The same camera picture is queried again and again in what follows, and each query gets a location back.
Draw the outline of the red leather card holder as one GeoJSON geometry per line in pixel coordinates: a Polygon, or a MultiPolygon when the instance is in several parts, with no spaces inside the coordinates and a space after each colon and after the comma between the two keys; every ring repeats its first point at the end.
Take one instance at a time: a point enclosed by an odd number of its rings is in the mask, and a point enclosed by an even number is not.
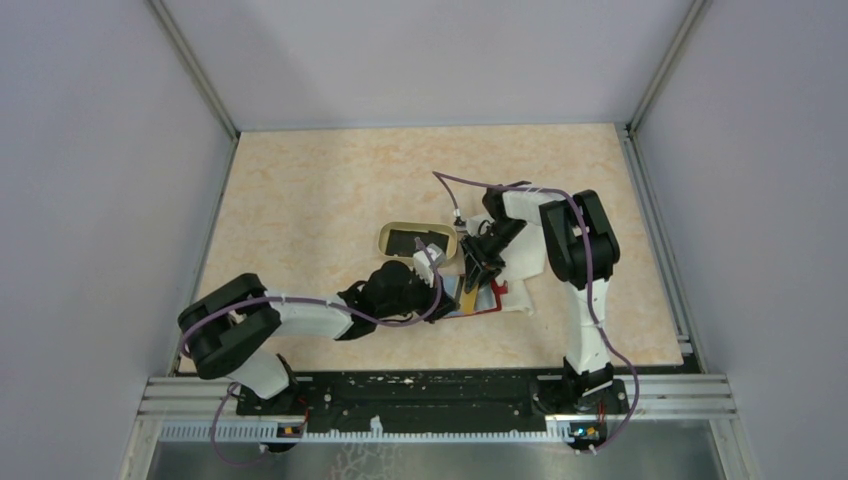
{"type": "MultiPolygon", "coordinates": [[[[444,287],[452,294],[455,300],[458,303],[458,290],[461,286],[460,277],[464,275],[449,275],[444,276],[444,287]]],[[[488,314],[499,312],[503,308],[503,297],[509,292],[509,287],[507,282],[498,283],[496,280],[490,281],[488,284],[484,284],[479,287],[479,295],[477,297],[476,302],[476,310],[473,315],[477,316],[481,314],[488,314]]],[[[461,317],[470,317],[470,316],[461,316],[457,309],[449,314],[447,318],[461,318],[461,317]]]]}

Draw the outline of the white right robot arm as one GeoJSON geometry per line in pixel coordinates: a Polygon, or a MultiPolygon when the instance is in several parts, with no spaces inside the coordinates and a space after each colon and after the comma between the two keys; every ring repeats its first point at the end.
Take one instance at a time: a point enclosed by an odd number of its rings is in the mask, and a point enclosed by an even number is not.
{"type": "Polygon", "coordinates": [[[490,185],[483,206],[490,226],[460,241],[463,290],[496,279],[507,267],[506,248],[525,227],[539,226],[548,264],[565,287],[569,307],[563,398],[576,412],[590,411],[613,382],[604,317],[609,282],[621,256],[598,194],[584,190],[570,195],[530,184],[490,185]]]}

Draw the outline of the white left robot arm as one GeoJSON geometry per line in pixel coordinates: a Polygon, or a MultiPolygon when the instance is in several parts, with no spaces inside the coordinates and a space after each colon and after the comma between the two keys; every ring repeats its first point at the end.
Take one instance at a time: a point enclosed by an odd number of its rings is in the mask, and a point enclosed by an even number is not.
{"type": "Polygon", "coordinates": [[[400,261],[387,261],[367,279],[326,298],[271,292],[244,273],[186,307],[177,318],[180,349],[199,378],[226,378],[277,414],[300,399],[288,362],[264,350],[272,337],[315,336],[350,341],[380,326],[433,323],[457,307],[442,278],[400,261]]]}

